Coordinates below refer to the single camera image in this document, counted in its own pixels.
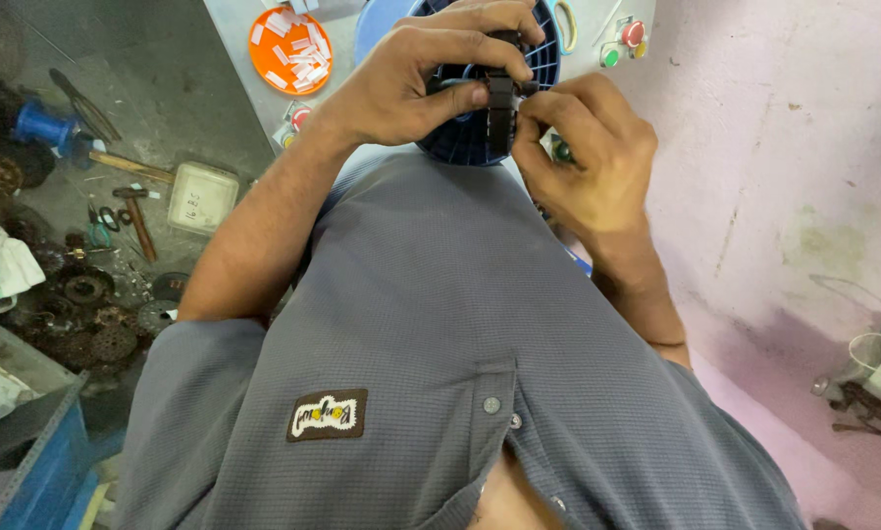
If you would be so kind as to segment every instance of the white plastic container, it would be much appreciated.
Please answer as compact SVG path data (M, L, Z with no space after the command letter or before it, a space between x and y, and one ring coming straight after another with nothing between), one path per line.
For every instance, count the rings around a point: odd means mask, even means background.
M211 236L232 213L237 198L237 175L185 162L176 171L167 221L169 226Z

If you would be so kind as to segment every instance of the hammer handle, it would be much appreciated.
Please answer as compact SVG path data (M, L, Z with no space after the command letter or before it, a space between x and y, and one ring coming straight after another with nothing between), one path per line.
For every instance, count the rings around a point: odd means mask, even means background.
M89 155L90 159L94 162L100 162L107 166L115 167L117 169L128 171L130 173L143 175L147 178L152 178L153 180L165 182L166 184L173 184L176 182L175 175L172 175L169 172L164 172L163 170L151 168L150 166L138 164L136 162L133 162L132 160L122 159L120 157L115 157L114 155L108 155L107 153L103 153L101 151L91 151Z
M140 205L136 199L127 199L127 211L133 220L133 227L136 228L136 236L140 240L140 247L143 249L143 255L152 263L156 261L156 249L152 246L150 232L147 232L146 223L143 221L143 212L140 211Z

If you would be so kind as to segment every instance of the grey shirt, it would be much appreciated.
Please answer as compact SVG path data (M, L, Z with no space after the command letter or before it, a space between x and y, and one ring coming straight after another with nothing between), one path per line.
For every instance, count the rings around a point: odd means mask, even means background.
M770 456L660 358L504 168L417 154L324 215L268 332L153 345L126 528L463 528L506 444L569 528L801 528Z

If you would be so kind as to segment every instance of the fingernail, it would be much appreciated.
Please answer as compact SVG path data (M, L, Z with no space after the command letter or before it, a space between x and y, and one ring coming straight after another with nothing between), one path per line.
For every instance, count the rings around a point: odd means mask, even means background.
M473 89L473 95L471 97L474 105L483 105L487 102L487 90L483 87L476 87Z

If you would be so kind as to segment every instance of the pink wall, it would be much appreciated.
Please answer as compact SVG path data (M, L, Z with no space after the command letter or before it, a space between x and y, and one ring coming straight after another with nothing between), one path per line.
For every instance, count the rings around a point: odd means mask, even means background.
M881 528L881 440L834 434L809 392L881 324L881 2L660 0L656 20L608 74L660 137L648 210L693 348L764 407L743 423L779 422L764 443L805 505L850 491L853 528Z

